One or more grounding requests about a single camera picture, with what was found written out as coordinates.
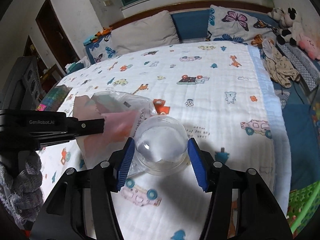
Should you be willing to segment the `grey gloved left hand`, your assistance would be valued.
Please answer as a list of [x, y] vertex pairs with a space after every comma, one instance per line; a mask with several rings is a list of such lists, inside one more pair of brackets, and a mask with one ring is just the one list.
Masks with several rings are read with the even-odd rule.
[[39, 155], [31, 152], [24, 169], [13, 178], [1, 163], [1, 203], [20, 229], [34, 222], [43, 206], [41, 166]]

